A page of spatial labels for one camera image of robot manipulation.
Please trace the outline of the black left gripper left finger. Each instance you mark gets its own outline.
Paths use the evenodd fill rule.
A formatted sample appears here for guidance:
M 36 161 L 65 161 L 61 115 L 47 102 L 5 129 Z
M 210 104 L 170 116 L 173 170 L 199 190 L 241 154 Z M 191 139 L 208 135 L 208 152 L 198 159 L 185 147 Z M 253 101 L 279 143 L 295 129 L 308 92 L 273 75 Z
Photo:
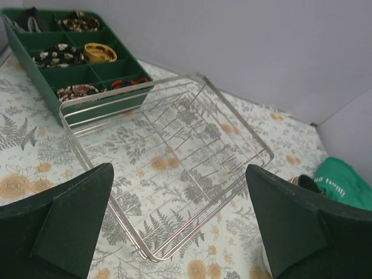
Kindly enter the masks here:
M 103 163 L 1 206 L 1 278 L 87 278 L 113 179 Z

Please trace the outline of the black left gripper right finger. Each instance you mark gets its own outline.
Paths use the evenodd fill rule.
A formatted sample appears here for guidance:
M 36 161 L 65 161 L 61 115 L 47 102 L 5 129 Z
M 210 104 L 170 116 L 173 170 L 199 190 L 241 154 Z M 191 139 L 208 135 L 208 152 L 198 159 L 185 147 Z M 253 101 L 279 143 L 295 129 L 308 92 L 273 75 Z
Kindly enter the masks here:
M 248 191 L 273 278 L 371 278 L 371 212 L 250 164 Z

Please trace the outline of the tan brown bowl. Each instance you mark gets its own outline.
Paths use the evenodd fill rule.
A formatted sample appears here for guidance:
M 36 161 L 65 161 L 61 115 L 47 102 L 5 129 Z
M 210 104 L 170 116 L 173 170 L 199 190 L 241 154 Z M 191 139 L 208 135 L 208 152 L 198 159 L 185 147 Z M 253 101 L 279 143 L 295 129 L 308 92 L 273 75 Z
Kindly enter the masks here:
M 305 174 L 301 174 L 297 177 L 290 178 L 288 182 L 299 187 L 302 187 L 308 191 L 312 191 L 316 194 L 324 195 L 324 192 L 318 187 L 314 180 Z

